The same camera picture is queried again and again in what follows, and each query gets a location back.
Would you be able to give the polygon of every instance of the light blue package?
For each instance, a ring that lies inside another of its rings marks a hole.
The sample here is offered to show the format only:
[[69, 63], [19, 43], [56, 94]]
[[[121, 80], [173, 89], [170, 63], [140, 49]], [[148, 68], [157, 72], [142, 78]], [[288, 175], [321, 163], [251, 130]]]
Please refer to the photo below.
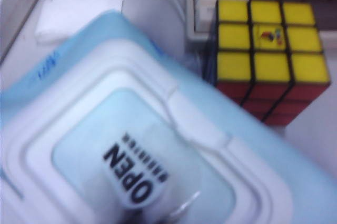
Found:
[[289, 186], [293, 223], [337, 223], [337, 183], [271, 130], [252, 118], [212, 86], [163, 55], [121, 14], [107, 12], [66, 41], [1, 95], [1, 127], [43, 93], [95, 46], [111, 38], [126, 38], [143, 47], [179, 82], [180, 89], [219, 129], [240, 137]]

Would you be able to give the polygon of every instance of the sticker logo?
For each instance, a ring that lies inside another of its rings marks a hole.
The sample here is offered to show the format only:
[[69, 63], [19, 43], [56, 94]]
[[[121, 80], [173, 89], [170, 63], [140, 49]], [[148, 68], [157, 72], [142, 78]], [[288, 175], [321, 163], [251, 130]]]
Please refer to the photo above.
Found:
[[169, 178], [163, 166], [128, 133], [104, 154], [103, 160], [118, 197], [129, 209], [150, 205]]

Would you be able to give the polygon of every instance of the red cube face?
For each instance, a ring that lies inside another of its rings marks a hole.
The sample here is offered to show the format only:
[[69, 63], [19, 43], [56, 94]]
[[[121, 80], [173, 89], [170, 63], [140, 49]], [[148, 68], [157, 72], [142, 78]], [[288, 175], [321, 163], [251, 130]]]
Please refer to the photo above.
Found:
[[309, 101], [283, 100], [275, 108], [274, 112], [283, 115], [300, 114], [309, 104]]
[[243, 108], [251, 113], [266, 114], [275, 102], [276, 100], [249, 99], [243, 104]]
[[242, 99], [250, 88], [245, 82], [218, 82], [217, 89], [232, 99]]
[[328, 87], [326, 84], [296, 84], [286, 95], [285, 99], [313, 101]]
[[271, 114], [265, 120], [265, 123], [270, 126], [286, 126], [296, 117], [297, 115]]
[[273, 99], [277, 100], [288, 89], [289, 84], [267, 84], [256, 83], [253, 87], [249, 98], [251, 99]]

